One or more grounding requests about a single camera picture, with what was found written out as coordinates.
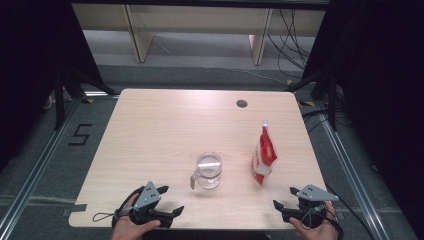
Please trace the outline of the black curtain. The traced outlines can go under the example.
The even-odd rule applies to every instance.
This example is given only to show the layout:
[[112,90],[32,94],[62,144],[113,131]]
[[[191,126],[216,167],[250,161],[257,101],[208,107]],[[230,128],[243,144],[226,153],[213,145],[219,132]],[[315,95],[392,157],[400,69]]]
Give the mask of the black curtain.
[[70,0],[0,0],[0,171],[54,89],[58,73],[105,87]]
[[424,240],[424,0],[329,0],[304,74],[332,55],[362,143]]

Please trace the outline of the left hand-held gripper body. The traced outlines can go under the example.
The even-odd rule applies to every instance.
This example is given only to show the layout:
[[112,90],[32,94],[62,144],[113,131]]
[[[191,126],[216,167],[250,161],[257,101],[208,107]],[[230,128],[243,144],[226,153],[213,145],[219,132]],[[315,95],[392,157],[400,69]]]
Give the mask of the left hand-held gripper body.
[[153,182],[149,181],[132,204],[132,209],[129,212],[130,220],[136,225],[159,220],[161,228],[169,228],[173,222],[173,219],[170,219],[170,213],[156,210],[156,206],[161,200],[161,195]]

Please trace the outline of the black metal stand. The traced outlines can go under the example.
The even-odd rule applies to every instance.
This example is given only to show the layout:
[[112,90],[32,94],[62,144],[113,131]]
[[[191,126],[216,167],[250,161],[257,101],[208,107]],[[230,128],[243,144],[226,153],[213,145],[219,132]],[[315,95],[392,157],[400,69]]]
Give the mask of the black metal stand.
[[54,79],[54,93],[56,100],[56,126],[58,130],[65,121],[64,96],[66,90],[72,99],[81,99],[85,93],[81,87],[82,83],[88,83],[107,95],[119,95],[118,91],[106,86],[100,76],[94,78],[80,70],[63,65],[57,69]]
[[331,71],[319,70],[308,77],[304,77],[300,82],[289,86],[286,92],[295,92],[304,86],[314,82],[315,86],[311,92],[313,100],[322,100],[327,97],[328,121],[333,131],[336,131],[336,86],[337,81]]

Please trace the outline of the beige wooden furniture frame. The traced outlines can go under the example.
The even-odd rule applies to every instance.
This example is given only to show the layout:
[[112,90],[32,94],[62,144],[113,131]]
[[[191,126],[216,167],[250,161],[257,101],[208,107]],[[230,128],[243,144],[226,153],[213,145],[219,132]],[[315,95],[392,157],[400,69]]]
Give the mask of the beige wooden furniture frame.
[[243,34],[249,37],[253,64],[262,62],[268,35],[314,37],[322,10],[300,8],[183,7],[129,4],[74,3],[72,8],[84,30],[126,31],[135,61],[146,60],[153,36],[159,32]]

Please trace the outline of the red and white spouted pouch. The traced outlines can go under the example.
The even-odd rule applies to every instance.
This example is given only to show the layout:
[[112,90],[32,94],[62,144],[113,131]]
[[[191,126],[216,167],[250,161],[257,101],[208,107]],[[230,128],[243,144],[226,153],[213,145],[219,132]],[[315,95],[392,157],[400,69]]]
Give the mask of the red and white spouted pouch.
[[259,185],[262,185],[271,174],[272,165],[278,158],[268,127],[269,121],[264,120],[262,122],[262,133],[251,160],[252,175]]

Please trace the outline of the person's right hand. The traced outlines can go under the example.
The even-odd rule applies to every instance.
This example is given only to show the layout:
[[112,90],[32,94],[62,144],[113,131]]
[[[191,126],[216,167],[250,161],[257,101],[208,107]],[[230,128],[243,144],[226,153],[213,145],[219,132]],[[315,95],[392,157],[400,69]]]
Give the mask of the person's right hand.
[[314,229],[307,230],[300,220],[291,217],[289,222],[296,228],[296,235],[306,240],[338,240],[340,233],[328,220]]

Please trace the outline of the clear glass jar with lid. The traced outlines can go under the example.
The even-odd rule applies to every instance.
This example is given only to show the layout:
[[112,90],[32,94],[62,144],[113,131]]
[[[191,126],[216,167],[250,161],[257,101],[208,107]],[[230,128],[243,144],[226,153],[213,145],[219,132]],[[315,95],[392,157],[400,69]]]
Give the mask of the clear glass jar with lid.
[[215,152],[204,152],[196,161],[196,169],[190,177],[190,187],[195,189],[196,185],[212,190],[220,184],[223,170],[221,157]]

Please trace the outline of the grey tape strip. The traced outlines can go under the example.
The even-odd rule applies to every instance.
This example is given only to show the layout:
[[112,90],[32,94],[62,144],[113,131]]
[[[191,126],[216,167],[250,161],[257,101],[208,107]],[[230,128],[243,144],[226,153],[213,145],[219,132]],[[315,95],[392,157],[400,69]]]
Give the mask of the grey tape strip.
[[86,211],[86,208],[87,208],[87,204],[73,205],[68,209],[64,209],[62,211],[62,216],[63,217],[69,217],[74,212],[84,212],[84,211]]

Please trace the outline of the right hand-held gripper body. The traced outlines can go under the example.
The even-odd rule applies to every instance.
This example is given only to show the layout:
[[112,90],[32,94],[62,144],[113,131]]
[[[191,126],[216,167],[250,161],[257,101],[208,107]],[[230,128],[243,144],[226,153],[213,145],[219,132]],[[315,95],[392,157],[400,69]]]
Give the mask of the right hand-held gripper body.
[[312,184],[299,190],[294,195],[298,198],[298,208],[287,208],[288,212],[282,214],[283,221],[288,222],[293,217],[300,220],[307,229],[317,228],[327,216],[325,201],[338,201],[339,197]]

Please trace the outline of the metal floor rail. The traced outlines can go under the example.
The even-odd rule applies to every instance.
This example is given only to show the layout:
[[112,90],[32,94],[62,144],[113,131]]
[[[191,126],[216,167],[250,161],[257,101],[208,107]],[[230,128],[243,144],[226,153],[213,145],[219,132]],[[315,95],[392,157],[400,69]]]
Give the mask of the metal floor rail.
[[380,215],[372,203],[369,194],[365,190],[363,183],[359,179],[359,175],[357,174],[357,171],[355,170],[338,133],[334,131],[333,127],[330,125],[330,118],[324,117],[323,115],[321,115],[320,118],[323,120],[323,127],[325,132],[337,155],[337,158],[358,202],[358,205],[362,210],[362,214],[364,215],[365,221],[367,222],[368,229],[370,230],[373,239],[387,240],[387,231],[381,222]]
[[7,210],[0,217],[0,240],[8,240],[19,218],[21,217],[29,199],[39,184],[50,160],[52,159],[68,123],[80,104],[79,100],[71,100],[62,123],[54,124],[54,129],[49,134],[48,141],[41,148],[39,155],[34,157],[34,164],[24,178],[19,191],[8,200]]

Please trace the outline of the person's left hand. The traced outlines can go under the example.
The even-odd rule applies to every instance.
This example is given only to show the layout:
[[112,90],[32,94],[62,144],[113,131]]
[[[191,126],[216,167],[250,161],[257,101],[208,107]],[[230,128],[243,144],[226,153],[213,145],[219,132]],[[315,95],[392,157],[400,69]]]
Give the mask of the person's left hand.
[[135,194],[125,204],[125,207],[120,213],[120,218],[116,221],[113,228],[111,240],[142,240],[142,236],[145,233],[160,226],[161,222],[159,220],[153,220],[143,225],[136,225],[130,220],[127,213],[137,197],[138,194]]

